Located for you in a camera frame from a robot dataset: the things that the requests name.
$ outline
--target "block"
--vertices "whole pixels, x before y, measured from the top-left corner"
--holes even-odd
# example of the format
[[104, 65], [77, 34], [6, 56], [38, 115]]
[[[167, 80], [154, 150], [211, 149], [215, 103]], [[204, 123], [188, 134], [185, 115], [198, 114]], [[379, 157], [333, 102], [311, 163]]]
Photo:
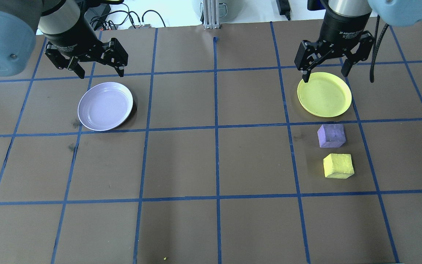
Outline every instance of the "block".
[[347, 179], [355, 173], [351, 154], [330, 154], [323, 159], [326, 178]]
[[320, 147], [341, 147], [346, 142], [343, 124], [323, 124], [317, 134]]

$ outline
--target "yellow block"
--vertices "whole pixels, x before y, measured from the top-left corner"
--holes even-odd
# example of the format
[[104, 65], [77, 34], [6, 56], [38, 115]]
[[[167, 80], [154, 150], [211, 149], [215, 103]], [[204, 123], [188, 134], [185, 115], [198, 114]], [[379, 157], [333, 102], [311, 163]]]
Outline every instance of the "yellow block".
[[355, 173], [351, 154], [330, 154], [323, 159], [326, 178], [347, 179]]

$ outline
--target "plate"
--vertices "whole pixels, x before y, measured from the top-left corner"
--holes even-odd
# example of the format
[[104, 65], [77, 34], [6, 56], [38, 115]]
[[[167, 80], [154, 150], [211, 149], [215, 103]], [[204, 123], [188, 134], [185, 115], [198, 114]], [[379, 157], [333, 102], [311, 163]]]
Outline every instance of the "plate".
[[80, 99], [77, 115], [84, 127], [106, 131], [118, 127], [132, 110], [130, 90], [118, 82], [95, 85]]
[[314, 72], [308, 82], [300, 81], [297, 96], [302, 107], [317, 117], [337, 117], [351, 105], [351, 91], [341, 78]]

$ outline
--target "yellow plate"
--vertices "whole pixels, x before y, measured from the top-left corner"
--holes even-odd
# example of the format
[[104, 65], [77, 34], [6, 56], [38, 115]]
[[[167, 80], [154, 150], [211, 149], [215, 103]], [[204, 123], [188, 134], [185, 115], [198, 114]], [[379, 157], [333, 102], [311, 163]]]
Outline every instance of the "yellow plate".
[[336, 117], [351, 105], [351, 91], [341, 78], [328, 72], [314, 72], [297, 87], [300, 104], [318, 117]]

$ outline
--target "purple block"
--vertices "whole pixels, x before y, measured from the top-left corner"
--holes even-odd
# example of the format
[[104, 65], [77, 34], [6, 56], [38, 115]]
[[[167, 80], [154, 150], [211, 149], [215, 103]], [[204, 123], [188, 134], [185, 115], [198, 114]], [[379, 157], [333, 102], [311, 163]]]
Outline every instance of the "purple block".
[[346, 142], [343, 124], [325, 124], [317, 132], [320, 147], [341, 147]]

